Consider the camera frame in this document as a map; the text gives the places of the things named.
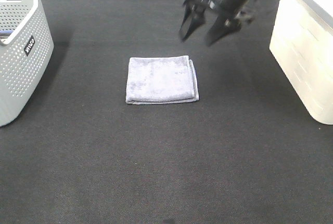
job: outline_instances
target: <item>white storage bin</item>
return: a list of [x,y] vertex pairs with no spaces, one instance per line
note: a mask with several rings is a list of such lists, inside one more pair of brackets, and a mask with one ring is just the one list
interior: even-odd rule
[[328,9],[313,0],[280,0],[270,49],[311,116],[333,124],[333,30]]
[[40,81],[53,51],[41,0],[0,1],[0,126],[13,121]]

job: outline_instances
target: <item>carpet texture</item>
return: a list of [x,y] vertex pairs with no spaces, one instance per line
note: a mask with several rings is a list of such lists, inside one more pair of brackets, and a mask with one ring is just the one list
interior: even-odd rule
[[[179,41],[178,0],[42,1],[55,49],[0,128],[0,223],[333,223],[333,127],[268,49],[279,0],[210,48],[210,14]],[[182,54],[200,101],[124,102],[129,57]]]

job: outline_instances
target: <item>logo on basket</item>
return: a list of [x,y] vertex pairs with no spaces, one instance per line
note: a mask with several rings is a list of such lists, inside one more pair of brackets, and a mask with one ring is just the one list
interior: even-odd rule
[[33,36],[31,35],[31,38],[29,39],[28,43],[26,44],[25,48],[24,48],[24,52],[25,54],[28,56],[29,53],[31,52],[32,47],[35,45],[36,41],[33,38]]

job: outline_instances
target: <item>perforated basket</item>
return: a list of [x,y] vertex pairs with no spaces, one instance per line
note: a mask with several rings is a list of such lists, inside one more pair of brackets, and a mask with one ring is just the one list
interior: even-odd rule
[[13,121],[39,83],[53,51],[41,0],[0,1],[0,126]]

